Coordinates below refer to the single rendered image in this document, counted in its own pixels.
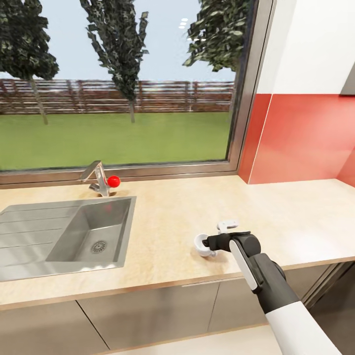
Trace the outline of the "coffee cup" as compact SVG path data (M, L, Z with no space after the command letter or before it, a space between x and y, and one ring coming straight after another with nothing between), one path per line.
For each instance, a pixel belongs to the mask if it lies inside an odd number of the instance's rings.
M197 251L197 253L201 256L212 256L212 257L216 257L218 254L218 251L212 251L210 250L209 247L205 247L202 243L202 240L206 240L209 237L208 234L199 234L195 237L194 239L194 246L195 249Z

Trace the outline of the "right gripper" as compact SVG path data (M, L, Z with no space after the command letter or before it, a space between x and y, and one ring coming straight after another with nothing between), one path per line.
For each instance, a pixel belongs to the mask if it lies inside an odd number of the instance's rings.
M218 249L222 249L227 251L227 249L224 247L224 238L228 235L229 233L221 233L217 234L214 236L209 236L206 240L202 240L202 243L205 247L209 247L210 250L215 251Z

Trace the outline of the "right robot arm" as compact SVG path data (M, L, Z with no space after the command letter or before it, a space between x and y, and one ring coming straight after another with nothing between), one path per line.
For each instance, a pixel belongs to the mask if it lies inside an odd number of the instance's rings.
M230 251L256 294L283 355L342 355L286 282L283 269L266 253L251 231L228 233L235 220L219 221L217 235L202 240L215 251Z

